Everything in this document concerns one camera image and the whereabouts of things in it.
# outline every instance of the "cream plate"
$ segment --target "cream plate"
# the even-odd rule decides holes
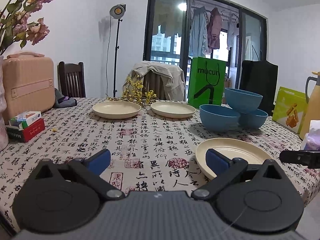
[[[151,104],[151,109],[156,114],[169,118],[187,118],[196,111],[193,106],[178,102],[155,102]]]
[[[141,106],[132,102],[110,101],[95,104],[94,113],[106,119],[126,119],[139,113]]]
[[[201,171],[209,179],[214,179],[217,175],[206,164],[205,155],[208,149],[215,149],[229,159],[243,158],[249,164],[262,164],[266,159],[272,159],[265,151],[244,141],[230,138],[205,140],[196,149],[196,160]]]

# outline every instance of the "stacked bowls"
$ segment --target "stacked bowls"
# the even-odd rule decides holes
[[[207,130],[226,132],[238,123],[244,128],[258,129],[268,114],[257,109],[262,96],[245,90],[226,88],[227,104],[232,108],[216,105],[201,105],[200,119]]]

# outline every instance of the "pink suitcase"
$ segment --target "pink suitcase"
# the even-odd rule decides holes
[[[53,61],[50,58],[34,52],[12,54],[3,61],[2,69],[6,124],[24,111],[44,112],[54,105]]]

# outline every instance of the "table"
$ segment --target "table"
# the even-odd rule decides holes
[[[101,177],[126,194],[129,190],[185,190],[190,194],[208,181],[197,165],[196,147],[216,137],[236,138],[265,150],[284,169],[305,205],[320,191],[319,170],[280,163],[279,153],[285,148],[299,149],[301,140],[270,118],[260,130],[237,128],[215,134],[204,129],[199,111],[190,119],[173,120],[145,107],[132,119],[113,121],[92,112],[92,106],[105,99],[77,101],[75,107],[47,111],[43,114],[45,131],[28,143],[11,141],[0,152],[0,212],[16,231],[13,199],[41,159],[66,163],[75,157],[88,158],[102,148],[112,156]]]

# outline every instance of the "thermos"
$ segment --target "thermos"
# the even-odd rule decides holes
[[[306,116],[304,118],[304,122],[301,128],[301,132],[299,134],[301,139],[304,139],[304,136],[307,132],[309,132],[310,127],[310,121],[311,120],[320,120],[320,72],[312,72],[314,75],[317,75],[318,77],[308,77],[307,83],[306,83],[306,100],[308,103],[307,110],[306,110]],[[308,97],[308,85],[309,81],[313,80],[316,81],[315,88],[313,89],[313,92]]]

